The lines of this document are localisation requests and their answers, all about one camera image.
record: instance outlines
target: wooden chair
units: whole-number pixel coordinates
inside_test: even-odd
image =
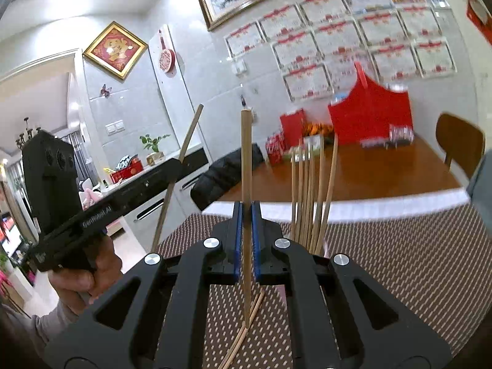
[[[485,134],[473,123],[451,113],[442,113],[435,127],[437,143],[446,153],[448,168],[454,160],[471,178],[485,152]]]

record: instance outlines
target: bamboo skewer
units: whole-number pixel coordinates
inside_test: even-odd
[[[323,212],[323,190],[325,187],[325,143],[324,137],[320,136],[319,149],[319,181],[318,181],[318,199],[316,200],[316,214],[314,215],[314,225],[312,229],[311,246],[309,253],[314,254],[318,242],[319,228],[321,227],[321,213]]]
[[[292,149],[292,221],[290,222],[290,238],[295,239],[296,235],[296,209],[297,209],[297,171],[296,171],[296,150]]]
[[[299,149],[299,177],[298,177],[299,193],[297,194],[297,221],[296,221],[296,235],[294,241],[299,242],[299,235],[301,234],[301,218],[302,218],[302,199],[304,193],[304,159],[303,151]]]
[[[191,121],[188,132],[183,140],[183,145],[181,146],[179,161],[183,163],[186,155],[186,151],[188,150],[189,142],[191,141],[191,137],[193,136],[193,132],[195,131],[196,125],[198,124],[198,119],[203,110],[203,105],[200,104],[196,109],[195,116]],[[174,185],[176,183],[169,183],[167,186],[166,196],[164,197],[164,202],[162,203],[161,213],[159,214],[159,220],[157,221],[156,232],[154,233],[154,238],[152,240],[152,252],[157,252],[157,247],[159,245],[159,239],[161,238],[162,227],[164,226],[164,221],[166,220],[167,210],[169,209],[169,204],[171,204],[171,197],[173,196]]]
[[[304,150],[304,194],[303,194],[303,204],[302,204],[302,216],[301,216],[301,233],[299,234],[299,243],[301,245],[306,245],[306,232],[308,231],[308,197],[309,193],[309,161],[308,161],[308,150]]]
[[[265,296],[265,291],[261,289],[260,295],[256,297],[255,303],[253,304],[254,308],[251,310],[251,314],[249,316],[250,323],[253,323],[254,318],[256,317],[256,314],[261,306],[264,296]],[[227,354],[225,355],[224,359],[220,363],[218,369],[228,369],[228,367],[231,365],[232,361],[234,360],[236,354],[238,353],[247,334],[248,334],[248,329],[245,327],[243,323],[238,335],[234,339],[234,342],[232,343],[231,347],[227,351]]]
[[[306,250],[309,251],[309,246],[311,245],[312,216],[314,214],[314,149],[312,143],[309,144],[309,198],[307,204]]]
[[[251,228],[251,197],[252,197],[252,112],[250,109],[241,111],[241,177],[243,196],[243,293],[244,293],[244,325],[249,329],[249,310],[251,307],[252,288],[252,228]]]
[[[321,220],[321,228],[317,237],[318,241],[316,243],[316,250],[314,251],[316,255],[319,255],[321,253],[321,248],[323,246],[323,239],[326,233],[326,228],[328,226],[328,215],[330,213],[331,198],[333,197],[333,187],[335,185],[337,153],[338,153],[338,136],[335,134],[335,141],[333,143],[333,156],[331,157],[330,180],[328,181],[328,190],[326,192],[325,211],[323,212],[323,218]]]

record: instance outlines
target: green plant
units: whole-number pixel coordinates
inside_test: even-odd
[[[170,135],[164,135],[164,136],[159,136],[156,139],[153,139],[150,135],[145,135],[145,136],[140,136],[140,140],[142,141],[142,144],[145,144],[145,149],[149,150],[152,149],[153,152],[158,153],[159,152],[159,142],[162,139],[165,139],[166,137],[169,137]]]
[[[7,263],[8,257],[5,254],[0,254],[0,270],[4,273],[7,273]]]

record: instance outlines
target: tablecloth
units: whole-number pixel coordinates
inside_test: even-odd
[[[210,236],[225,216],[194,214],[159,246],[164,257],[182,254]],[[281,223],[285,234],[290,224]],[[456,355],[492,304],[492,243],[480,215],[462,201],[451,208],[403,218],[340,221],[328,226],[326,256],[354,259],[431,326]],[[231,369],[292,369],[285,306],[275,287],[265,298]],[[259,286],[253,288],[253,298]],[[203,368],[218,367],[242,323],[239,285],[213,285]]]

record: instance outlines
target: red gift bag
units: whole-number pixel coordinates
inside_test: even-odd
[[[284,131],[285,147],[289,149],[299,145],[299,140],[303,138],[303,129],[306,124],[306,113],[304,109],[297,110],[291,114],[280,117],[282,130]]]
[[[357,82],[342,102],[329,105],[331,121],[340,144],[388,138],[390,124],[413,129],[408,92],[395,92],[367,77],[355,63]]]

